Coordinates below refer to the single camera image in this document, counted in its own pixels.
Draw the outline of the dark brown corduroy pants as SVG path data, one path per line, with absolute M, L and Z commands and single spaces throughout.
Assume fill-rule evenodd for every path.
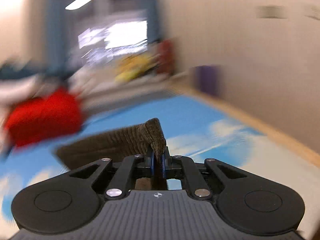
M 151 148 L 156 168 L 161 168 L 166 146 L 161 124 L 153 118 L 142 124 L 106 131 L 60 146 L 55 155 L 67 168 L 74 170 L 102 158 L 110 158 L 117 163 L 131 155 L 146 155 Z

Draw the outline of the blue white patterned bedsheet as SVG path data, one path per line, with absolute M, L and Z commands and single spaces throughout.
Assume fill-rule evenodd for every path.
M 305 203 L 299 231 L 312 237 L 319 223 L 319 168 L 222 111 L 179 95 L 101 113 L 88 119 L 79 133 L 13 149 L 1 159 L 1 239 L 18 230 L 11 214 L 14 196 L 26 186 L 66 172 L 54 155 L 58 147 L 152 118 L 160 120 L 170 154 L 198 163 L 215 158 L 297 191 Z

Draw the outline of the purple bag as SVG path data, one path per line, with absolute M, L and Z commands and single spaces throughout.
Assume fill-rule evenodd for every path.
M 215 65 L 197 66 L 193 70 L 194 86 L 202 93 L 213 97 L 219 97 L 220 87 L 220 67 Z

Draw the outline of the red folded blanket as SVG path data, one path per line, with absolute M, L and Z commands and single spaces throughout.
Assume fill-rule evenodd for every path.
M 66 89 L 59 88 L 49 96 L 18 104 L 7 118 L 4 129 L 14 146 L 23 147 L 76 133 L 83 120 L 79 100 Z

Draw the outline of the yellow plush toys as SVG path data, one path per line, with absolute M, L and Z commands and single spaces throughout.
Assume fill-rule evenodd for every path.
M 129 82 L 157 66 L 155 58 L 149 53 L 132 54 L 117 61 L 116 81 Z

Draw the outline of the dark teal shark plush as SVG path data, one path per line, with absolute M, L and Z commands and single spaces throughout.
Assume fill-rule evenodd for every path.
M 6 62 L 1 65 L 1 80 L 18 80 L 37 74 L 46 75 L 46 70 L 40 69 L 30 62 L 27 64 Z

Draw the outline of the blue curtain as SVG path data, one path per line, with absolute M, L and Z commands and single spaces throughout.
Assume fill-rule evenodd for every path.
M 63 0 L 46 0 L 45 35 L 48 73 L 58 76 L 65 68 L 65 21 Z

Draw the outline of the window with railing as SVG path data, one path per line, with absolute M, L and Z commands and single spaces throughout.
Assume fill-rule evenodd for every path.
M 64 0 L 68 61 L 98 66 L 144 49 L 146 0 Z

